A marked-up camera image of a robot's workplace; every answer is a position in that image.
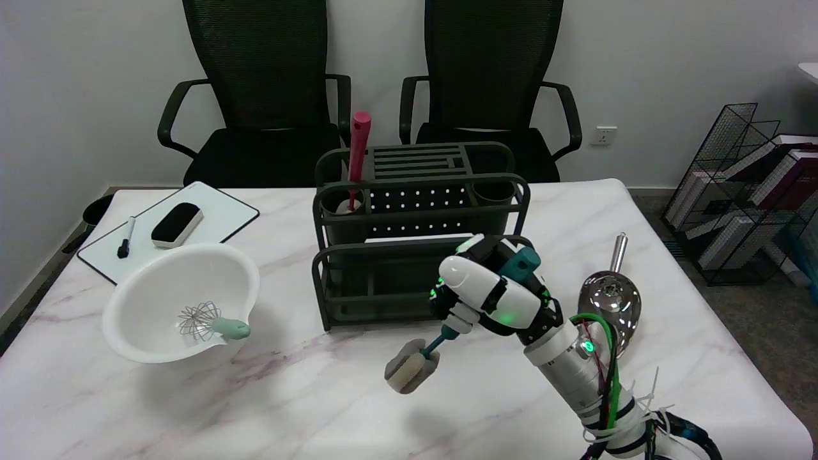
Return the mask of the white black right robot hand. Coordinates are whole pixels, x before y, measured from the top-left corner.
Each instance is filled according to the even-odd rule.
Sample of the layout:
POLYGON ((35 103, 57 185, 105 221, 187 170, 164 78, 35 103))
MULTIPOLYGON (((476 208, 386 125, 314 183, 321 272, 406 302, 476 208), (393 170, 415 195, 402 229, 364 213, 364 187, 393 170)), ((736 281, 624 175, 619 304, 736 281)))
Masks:
POLYGON ((524 346, 565 323, 560 302, 536 273, 541 258, 532 247, 491 234, 462 242, 438 266, 429 292, 441 332, 427 348, 470 333, 480 325, 500 337, 517 335, 524 346))

